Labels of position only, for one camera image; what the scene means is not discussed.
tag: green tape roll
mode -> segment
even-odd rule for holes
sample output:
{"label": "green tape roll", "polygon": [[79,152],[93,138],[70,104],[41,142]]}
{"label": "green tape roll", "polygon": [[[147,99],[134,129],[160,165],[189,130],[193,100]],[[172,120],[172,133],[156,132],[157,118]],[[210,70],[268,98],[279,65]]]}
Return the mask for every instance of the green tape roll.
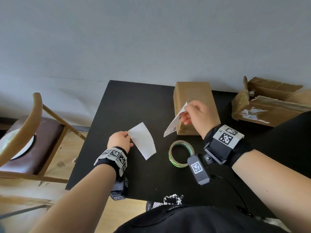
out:
{"label": "green tape roll", "polygon": [[175,166],[175,167],[180,167],[180,168],[183,168],[183,167],[187,167],[188,164],[187,163],[178,163],[172,156],[172,148],[176,145],[182,145],[184,147],[187,148],[187,150],[189,151],[189,154],[190,156],[193,156],[194,155],[194,149],[192,147],[192,145],[190,145],[187,141],[182,141],[182,140],[179,140],[179,141],[175,141],[171,147],[169,148],[169,160],[171,161],[171,163]]}

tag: white wall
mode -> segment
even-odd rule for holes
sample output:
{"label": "white wall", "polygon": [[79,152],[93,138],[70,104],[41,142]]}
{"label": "white wall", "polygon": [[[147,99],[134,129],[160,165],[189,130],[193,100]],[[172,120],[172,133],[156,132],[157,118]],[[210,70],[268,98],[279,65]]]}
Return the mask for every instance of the white wall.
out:
{"label": "white wall", "polygon": [[110,79],[311,86],[311,0],[0,0],[0,116],[89,126]]}

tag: wrist tracker device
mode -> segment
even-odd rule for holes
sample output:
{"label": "wrist tracker device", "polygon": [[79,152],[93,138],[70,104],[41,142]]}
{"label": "wrist tracker device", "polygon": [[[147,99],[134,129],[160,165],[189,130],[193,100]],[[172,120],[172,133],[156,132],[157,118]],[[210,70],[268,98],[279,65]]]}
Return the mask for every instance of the wrist tracker device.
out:
{"label": "wrist tracker device", "polygon": [[253,150],[251,145],[244,140],[244,135],[227,125],[214,127],[204,138],[207,143],[204,147],[204,156],[195,154],[187,162],[196,181],[200,185],[211,181],[211,174],[206,165],[213,162],[219,165],[232,166],[245,152]]}
{"label": "wrist tracker device", "polygon": [[106,149],[95,161],[94,166],[108,164],[116,171],[117,178],[110,192],[113,200],[124,200],[127,196],[128,179],[125,176],[127,168],[126,151],[121,147]]}

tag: cardboard box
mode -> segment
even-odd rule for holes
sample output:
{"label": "cardboard box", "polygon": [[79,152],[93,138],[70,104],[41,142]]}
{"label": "cardboard box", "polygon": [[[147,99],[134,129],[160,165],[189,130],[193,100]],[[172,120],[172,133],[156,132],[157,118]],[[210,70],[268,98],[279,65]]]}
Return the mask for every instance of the cardboard box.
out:
{"label": "cardboard box", "polygon": [[271,127],[311,110],[311,90],[254,77],[243,79],[244,89],[232,101],[232,118]]}
{"label": "cardboard box", "polygon": [[[186,101],[198,100],[209,106],[214,119],[220,123],[215,101],[209,82],[177,82],[174,89],[175,116],[181,110]],[[177,135],[199,135],[193,125],[184,125],[179,122]]]}

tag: brown leather seat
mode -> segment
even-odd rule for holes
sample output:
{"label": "brown leather seat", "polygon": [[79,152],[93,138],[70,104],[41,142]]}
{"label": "brown leather seat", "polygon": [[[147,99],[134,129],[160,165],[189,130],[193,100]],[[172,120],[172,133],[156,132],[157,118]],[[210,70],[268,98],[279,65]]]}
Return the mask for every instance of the brown leather seat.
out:
{"label": "brown leather seat", "polygon": [[[17,120],[7,133],[21,128],[26,119],[27,117]],[[0,171],[37,175],[49,158],[63,129],[64,125],[59,121],[42,117],[32,146],[18,158],[10,160],[0,167]]]}

